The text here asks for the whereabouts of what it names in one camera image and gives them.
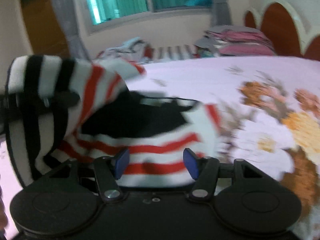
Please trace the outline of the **striped black red white sweater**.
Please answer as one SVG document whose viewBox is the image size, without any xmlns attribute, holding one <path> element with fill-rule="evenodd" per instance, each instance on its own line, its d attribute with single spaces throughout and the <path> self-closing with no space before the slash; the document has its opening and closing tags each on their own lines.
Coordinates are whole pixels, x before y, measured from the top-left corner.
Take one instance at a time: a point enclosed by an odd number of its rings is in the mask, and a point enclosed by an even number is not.
<svg viewBox="0 0 320 240">
<path fill-rule="evenodd" d="M 127 148 L 130 162 L 118 184 L 125 187 L 176 187 L 193 180 L 183 163 L 190 148 L 199 157 L 216 157 L 220 117 L 216 106 L 129 90 L 126 80 L 143 75 L 137 64 L 117 59 L 106 64 L 58 56 L 22 56 L 8 70 L 4 94 L 41 98 L 76 92 L 79 103 L 36 117 L 6 123 L 12 167 L 21 186 L 69 159 L 91 163 Z"/>
</svg>

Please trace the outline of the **crumpled light blue clothes pile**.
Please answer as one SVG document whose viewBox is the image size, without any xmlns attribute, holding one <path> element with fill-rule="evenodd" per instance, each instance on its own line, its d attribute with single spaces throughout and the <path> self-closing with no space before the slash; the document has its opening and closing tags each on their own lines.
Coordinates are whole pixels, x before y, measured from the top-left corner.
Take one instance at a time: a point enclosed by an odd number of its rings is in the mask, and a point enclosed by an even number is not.
<svg viewBox="0 0 320 240">
<path fill-rule="evenodd" d="M 96 59 L 106 60 L 122 58 L 127 61 L 135 61 L 136 63 L 142 62 L 147 57 L 150 58 L 150 52 L 152 48 L 148 42 L 144 41 L 140 37 L 135 37 L 123 42 L 120 46 L 106 48 L 101 51 Z"/>
</svg>

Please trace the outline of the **brown wooden door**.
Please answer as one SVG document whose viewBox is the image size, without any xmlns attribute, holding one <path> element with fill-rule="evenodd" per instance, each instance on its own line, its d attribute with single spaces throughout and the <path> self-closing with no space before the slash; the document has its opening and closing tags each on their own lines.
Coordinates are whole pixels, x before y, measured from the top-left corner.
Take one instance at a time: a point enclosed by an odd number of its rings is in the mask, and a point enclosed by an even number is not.
<svg viewBox="0 0 320 240">
<path fill-rule="evenodd" d="M 20 0 L 23 22 L 33 53 L 70 57 L 66 37 L 50 0 Z"/>
</svg>

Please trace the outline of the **pink floral bed sheet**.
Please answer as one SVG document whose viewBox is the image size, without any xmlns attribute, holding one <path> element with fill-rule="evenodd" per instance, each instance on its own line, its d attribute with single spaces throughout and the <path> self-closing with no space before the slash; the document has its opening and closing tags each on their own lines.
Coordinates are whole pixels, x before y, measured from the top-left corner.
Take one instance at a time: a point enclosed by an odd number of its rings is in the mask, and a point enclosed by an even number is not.
<svg viewBox="0 0 320 240">
<path fill-rule="evenodd" d="M 317 61 L 251 56 L 141 67 L 143 75 L 125 81 L 129 90 L 216 106 L 214 196 L 190 199 L 193 179 L 176 187 L 118 180 L 125 197 L 105 203 L 93 162 L 69 159 L 12 198 L 18 239 L 319 239 Z"/>
</svg>

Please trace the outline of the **colourful floral cloth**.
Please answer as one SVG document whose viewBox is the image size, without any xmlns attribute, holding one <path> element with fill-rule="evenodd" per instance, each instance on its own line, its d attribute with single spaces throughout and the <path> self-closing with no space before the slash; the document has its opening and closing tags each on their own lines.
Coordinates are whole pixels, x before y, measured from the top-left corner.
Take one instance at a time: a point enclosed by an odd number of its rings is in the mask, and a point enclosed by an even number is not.
<svg viewBox="0 0 320 240">
<path fill-rule="evenodd" d="M 197 48 L 196 54 L 198 58 L 217 57 L 215 53 L 208 48 Z"/>
</svg>

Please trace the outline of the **left grey curtain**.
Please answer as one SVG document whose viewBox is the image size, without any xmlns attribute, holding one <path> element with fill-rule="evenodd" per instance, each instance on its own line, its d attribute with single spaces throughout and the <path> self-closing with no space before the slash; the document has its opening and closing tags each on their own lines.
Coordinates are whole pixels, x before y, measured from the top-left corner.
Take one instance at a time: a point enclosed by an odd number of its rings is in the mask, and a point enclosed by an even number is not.
<svg viewBox="0 0 320 240">
<path fill-rule="evenodd" d="M 88 52 L 82 42 L 74 0 L 50 0 L 56 19 L 65 35 L 71 57 L 89 60 Z"/>
</svg>

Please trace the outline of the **grey curtain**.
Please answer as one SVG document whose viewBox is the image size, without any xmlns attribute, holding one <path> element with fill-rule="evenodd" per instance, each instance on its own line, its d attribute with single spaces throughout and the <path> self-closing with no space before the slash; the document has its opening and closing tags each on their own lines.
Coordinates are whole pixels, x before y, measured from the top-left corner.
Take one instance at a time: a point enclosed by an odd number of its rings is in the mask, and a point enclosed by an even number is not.
<svg viewBox="0 0 320 240">
<path fill-rule="evenodd" d="M 228 0 L 212 0 L 210 26 L 231 25 Z"/>
<path fill-rule="evenodd" d="M 74 0 L 50 0 L 56 19 L 65 35 L 71 57 L 89 60 L 88 52 L 82 42 Z"/>
</svg>

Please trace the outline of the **grey white striped mattress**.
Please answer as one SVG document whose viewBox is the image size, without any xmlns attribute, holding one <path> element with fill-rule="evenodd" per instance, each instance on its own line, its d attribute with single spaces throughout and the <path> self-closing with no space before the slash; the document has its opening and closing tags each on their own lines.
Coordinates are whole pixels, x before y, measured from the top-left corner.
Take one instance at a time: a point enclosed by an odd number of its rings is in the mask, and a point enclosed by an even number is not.
<svg viewBox="0 0 320 240">
<path fill-rule="evenodd" d="M 192 44 L 164 46 L 151 49 L 152 62 L 169 62 L 195 59 L 196 48 Z"/>
</svg>

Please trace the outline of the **folded pink grey bedding stack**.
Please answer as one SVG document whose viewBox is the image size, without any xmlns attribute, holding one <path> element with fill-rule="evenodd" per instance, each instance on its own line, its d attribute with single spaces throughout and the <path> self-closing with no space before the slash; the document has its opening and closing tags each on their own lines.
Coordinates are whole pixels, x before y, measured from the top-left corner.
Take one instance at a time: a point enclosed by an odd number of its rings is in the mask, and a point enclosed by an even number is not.
<svg viewBox="0 0 320 240">
<path fill-rule="evenodd" d="M 195 48 L 208 48 L 220 56 L 274 56 L 273 43 L 255 28 L 217 25 L 204 32 Z"/>
</svg>

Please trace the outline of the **right grey curtain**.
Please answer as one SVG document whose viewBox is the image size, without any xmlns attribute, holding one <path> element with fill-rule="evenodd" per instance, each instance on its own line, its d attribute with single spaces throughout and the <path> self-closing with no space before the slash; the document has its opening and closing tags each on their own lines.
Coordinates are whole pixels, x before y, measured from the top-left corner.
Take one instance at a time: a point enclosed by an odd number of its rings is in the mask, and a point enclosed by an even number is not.
<svg viewBox="0 0 320 240">
<path fill-rule="evenodd" d="M 210 26 L 231 25 L 228 0 L 212 0 Z"/>
</svg>

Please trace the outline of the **red white scalloped headboard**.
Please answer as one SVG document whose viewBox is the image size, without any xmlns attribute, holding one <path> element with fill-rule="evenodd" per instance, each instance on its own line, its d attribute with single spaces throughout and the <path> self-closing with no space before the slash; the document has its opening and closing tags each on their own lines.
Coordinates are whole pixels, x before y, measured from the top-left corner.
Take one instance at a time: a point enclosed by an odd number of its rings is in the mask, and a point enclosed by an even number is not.
<svg viewBox="0 0 320 240">
<path fill-rule="evenodd" d="M 302 18 L 288 2 L 270 2 L 262 13 L 249 8 L 244 14 L 244 25 L 264 33 L 279 56 L 319 61 L 319 26 L 307 31 Z"/>
</svg>

